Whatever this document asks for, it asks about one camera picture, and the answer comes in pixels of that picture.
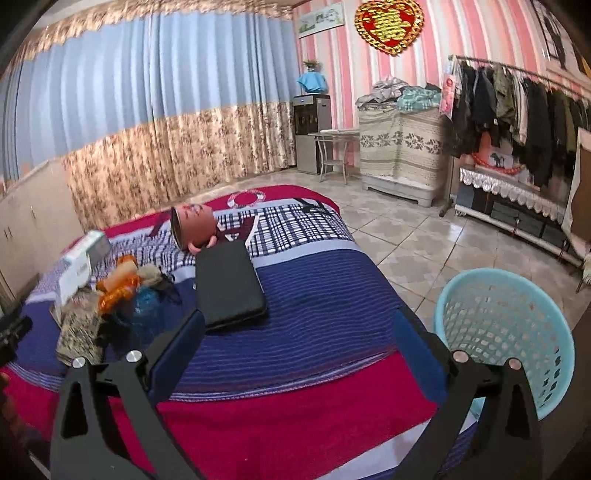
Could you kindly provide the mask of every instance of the cabinet door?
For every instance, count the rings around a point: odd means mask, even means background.
[[[17,189],[0,202],[0,271],[14,296],[38,273],[30,230]]]
[[[51,161],[19,187],[26,198],[24,205],[33,226],[35,263],[47,271],[68,245],[84,235],[74,210],[66,174],[58,161]]]

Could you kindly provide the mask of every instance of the plaid pattern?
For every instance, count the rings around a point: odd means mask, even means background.
[[[232,231],[229,240],[244,236],[243,228],[247,218],[259,216],[248,252],[251,258],[263,257],[290,248],[321,240],[353,241],[341,217],[322,203],[289,200],[279,206],[264,207],[229,212],[216,215],[222,233]],[[104,278],[116,267],[117,259],[123,255],[134,255],[138,265],[155,264],[164,273],[195,264],[195,257],[180,251],[169,229],[161,228],[157,235],[128,236],[112,242],[111,252],[93,269],[92,281]],[[43,275],[32,296],[58,292],[60,275],[67,262],[60,260],[52,272]]]
[[[248,216],[259,214],[259,223],[248,245],[251,257],[263,257],[290,248],[322,240],[350,240],[353,241],[348,228],[341,217],[323,204],[312,208],[302,203],[289,203],[263,208],[231,213],[219,217],[222,230],[233,228]]]
[[[406,87],[397,100],[398,110],[407,113],[437,108],[439,103],[441,103],[441,93],[421,87]]]

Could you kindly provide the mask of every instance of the hanging clothes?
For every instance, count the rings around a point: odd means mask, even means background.
[[[566,111],[560,90],[548,94],[548,114],[552,128],[552,163],[563,166],[566,161]]]
[[[466,62],[461,62],[456,68],[456,98],[453,107],[452,126],[452,156],[460,158],[463,154],[478,151],[480,135],[476,132],[473,119],[474,84],[476,70]]]
[[[492,82],[492,69],[480,67],[474,84],[473,119],[478,133],[488,131],[491,143],[501,146],[498,120],[496,118],[496,92]]]
[[[523,81],[528,103],[528,131],[525,165],[534,176],[534,184],[543,187],[552,172],[552,136],[545,89],[530,79]]]
[[[509,132],[515,123],[515,100],[513,75],[505,68],[497,65],[493,70],[493,80],[496,94],[496,117],[502,133]]]
[[[589,116],[587,114],[587,109],[586,109],[585,104],[583,103],[582,99],[579,99],[579,101],[577,102],[577,106],[579,107],[579,112],[581,114],[581,120],[583,122],[582,127],[585,130],[589,130]]]
[[[513,124],[513,140],[520,146],[525,146],[527,142],[527,95],[517,76],[513,77],[513,89],[515,92],[515,103],[517,105],[517,115]]]
[[[566,114],[566,151],[570,154],[574,154],[577,150],[577,134],[574,129],[573,114],[570,111],[569,98],[563,92],[559,91],[558,94],[560,95]]]
[[[577,102],[575,102],[574,99],[572,99],[571,97],[569,97],[569,108],[570,114],[573,117],[574,136],[576,138],[579,134],[579,127],[583,126],[583,121],[581,120],[581,112],[579,111],[579,106],[577,105]]]

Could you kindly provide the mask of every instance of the leather case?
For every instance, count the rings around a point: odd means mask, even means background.
[[[203,248],[195,259],[197,308],[207,330],[265,315],[267,301],[243,241]]]

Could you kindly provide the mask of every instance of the curtain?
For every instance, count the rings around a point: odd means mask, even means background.
[[[289,14],[136,0],[50,27],[0,81],[4,176],[58,159],[89,229],[295,164]]]

